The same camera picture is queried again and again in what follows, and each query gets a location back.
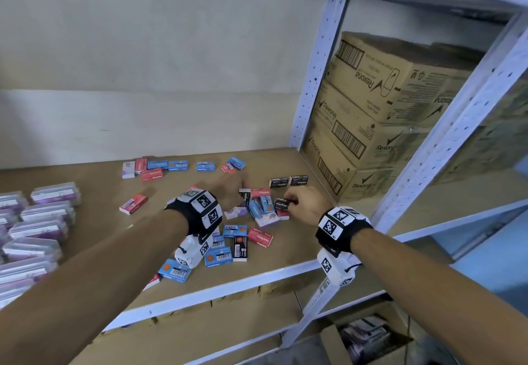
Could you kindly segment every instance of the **black wrist strap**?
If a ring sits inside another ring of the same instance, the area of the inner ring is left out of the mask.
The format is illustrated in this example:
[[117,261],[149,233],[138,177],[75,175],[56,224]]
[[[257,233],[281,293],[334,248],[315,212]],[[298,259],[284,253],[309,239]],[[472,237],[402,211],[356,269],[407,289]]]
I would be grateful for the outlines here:
[[169,201],[165,209],[181,213],[189,225],[188,235],[198,236],[200,244],[203,244],[222,222],[222,209],[216,197],[198,188],[189,189]]
[[351,253],[350,241],[362,229],[372,226],[365,215],[350,207],[335,207],[321,216],[315,233],[319,244],[332,256],[340,253]]

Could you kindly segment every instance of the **left hand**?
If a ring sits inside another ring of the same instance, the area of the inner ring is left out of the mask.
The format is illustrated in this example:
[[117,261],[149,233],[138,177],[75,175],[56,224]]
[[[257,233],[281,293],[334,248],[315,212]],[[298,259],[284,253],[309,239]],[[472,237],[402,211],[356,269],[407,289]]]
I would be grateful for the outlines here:
[[213,182],[201,181],[196,183],[195,186],[213,194],[220,203],[222,211],[225,212],[242,203],[242,197],[238,193],[238,189],[249,187],[248,177],[246,171],[225,173]]

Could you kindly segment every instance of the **barcode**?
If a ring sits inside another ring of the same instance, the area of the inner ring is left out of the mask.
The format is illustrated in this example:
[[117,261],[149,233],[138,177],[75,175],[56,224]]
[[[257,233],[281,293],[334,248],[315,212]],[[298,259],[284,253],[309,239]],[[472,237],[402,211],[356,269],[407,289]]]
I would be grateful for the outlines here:
[[343,187],[343,185],[337,181],[334,175],[332,175],[330,169],[327,168],[325,162],[321,158],[319,158],[319,163],[317,164],[317,167],[323,173],[323,176],[325,176],[325,179],[330,184],[332,191],[335,194],[339,194],[341,187]]
[[171,275],[175,275],[175,276],[185,276],[185,274],[187,273],[186,270],[183,270],[183,269],[177,269],[177,268],[172,268],[172,270],[170,271]]
[[350,152],[360,159],[365,152],[366,145],[359,141],[341,123],[335,121],[332,133],[350,150]]
[[353,45],[347,43],[344,40],[341,40],[341,44],[339,46],[339,49],[337,50],[336,56],[341,61],[351,66],[353,69],[357,70],[357,67],[361,62],[361,58],[363,58],[363,54],[365,54],[365,51],[354,47]]

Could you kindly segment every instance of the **forearm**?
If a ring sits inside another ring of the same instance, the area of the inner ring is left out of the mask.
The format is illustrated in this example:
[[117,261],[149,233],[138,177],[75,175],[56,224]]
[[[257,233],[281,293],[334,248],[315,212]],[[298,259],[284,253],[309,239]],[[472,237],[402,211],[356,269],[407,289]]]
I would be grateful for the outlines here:
[[5,363],[67,364],[142,291],[187,235],[161,211],[60,266],[0,311]]
[[528,320],[487,289],[373,229],[352,252],[426,331],[467,365],[528,363]]

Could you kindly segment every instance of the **hand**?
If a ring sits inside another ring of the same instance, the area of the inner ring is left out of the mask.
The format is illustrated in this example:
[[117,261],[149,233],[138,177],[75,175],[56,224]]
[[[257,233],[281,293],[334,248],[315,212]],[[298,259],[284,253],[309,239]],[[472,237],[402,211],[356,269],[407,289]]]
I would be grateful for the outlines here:
[[225,173],[214,182],[198,182],[195,185],[213,194],[220,203],[222,211],[230,211],[242,203],[242,196],[238,193],[238,189],[248,188],[247,179],[246,171],[238,171]]
[[290,214],[309,225],[317,226],[323,214],[334,207],[333,203],[313,186],[290,187],[284,198],[292,200]]

